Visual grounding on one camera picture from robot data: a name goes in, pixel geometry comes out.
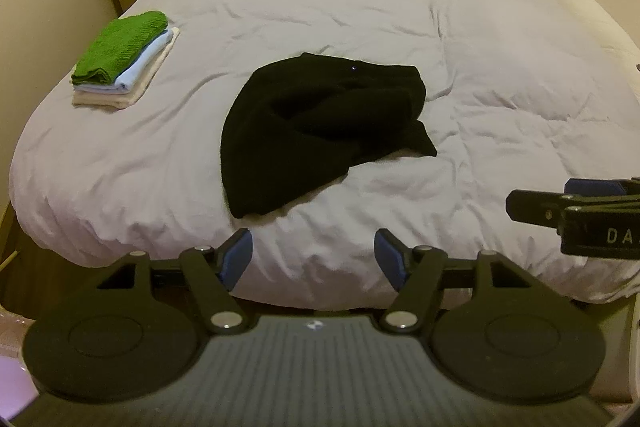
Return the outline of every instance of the white pillow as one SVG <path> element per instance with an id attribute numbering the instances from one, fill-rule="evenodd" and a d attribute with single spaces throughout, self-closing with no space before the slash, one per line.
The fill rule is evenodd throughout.
<path id="1" fill-rule="evenodd" d="M 595 0 L 557 0 L 578 18 L 600 47 L 614 59 L 640 102 L 640 49 L 622 27 Z"/>

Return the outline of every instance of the circular base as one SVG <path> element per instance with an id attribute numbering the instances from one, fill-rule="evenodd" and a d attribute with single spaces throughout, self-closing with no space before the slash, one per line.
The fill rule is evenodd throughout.
<path id="1" fill-rule="evenodd" d="M 34 381 L 75 401 L 141 396 L 175 380 L 198 341 L 191 322 L 153 299 L 95 293 L 84 305 L 36 321 L 24 340 Z"/>
<path id="2" fill-rule="evenodd" d="M 547 304 L 526 296 L 472 300 L 436 322 L 431 350 L 456 381 L 493 399 L 527 404 L 577 396 L 600 368 L 604 340 L 570 304 Z"/>

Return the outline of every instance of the bed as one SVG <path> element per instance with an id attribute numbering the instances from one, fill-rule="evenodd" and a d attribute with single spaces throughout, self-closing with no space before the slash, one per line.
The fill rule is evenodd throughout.
<path id="1" fill-rule="evenodd" d="M 564 256 L 554 230 L 513 223 L 514 188 L 640 168 L 640 106 L 624 76 L 555 0 L 138 0 L 180 36 L 142 99 L 72 107 L 65 77 L 15 150 L 22 228 L 73 263 L 132 250 L 154 259 L 251 229 L 235 295 L 318 310 L 386 307 L 395 292 L 374 232 L 451 256 L 498 250 L 556 291 L 594 303 L 633 295 L 640 264 Z M 252 71 L 303 52 L 414 65 L 438 156 L 399 152 L 351 168 L 266 216 L 234 219 L 220 178 L 226 114 Z"/>

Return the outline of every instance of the logo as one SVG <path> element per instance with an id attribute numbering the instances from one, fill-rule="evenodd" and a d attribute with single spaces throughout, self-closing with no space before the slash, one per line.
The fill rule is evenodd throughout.
<path id="1" fill-rule="evenodd" d="M 318 331 L 324 328 L 324 322 L 315 319 L 306 323 L 306 327 L 310 330 Z"/>
<path id="2" fill-rule="evenodd" d="M 632 245 L 634 243 L 634 236 L 631 234 L 631 229 L 626 229 L 624 237 L 622 234 L 618 234 L 618 229 L 609 229 L 607 230 L 607 244 L 614 245 L 618 242 L 618 236 L 622 238 L 622 245 L 629 244 Z"/>

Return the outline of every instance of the metal screw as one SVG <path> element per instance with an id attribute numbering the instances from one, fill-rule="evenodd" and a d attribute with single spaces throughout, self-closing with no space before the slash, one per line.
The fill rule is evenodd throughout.
<path id="1" fill-rule="evenodd" d="M 385 320 L 388 325 L 395 328 L 410 328 L 417 324 L 418 317 L 411 312 L 391 312 L 385 317 Z"/>
<path id="2" fill-rule="evenodd" d="M 235 328 L 242 324 L 242 315 L 236 312 L 219 312 L 211 317 L 211 324 L 219 328 Z"/>

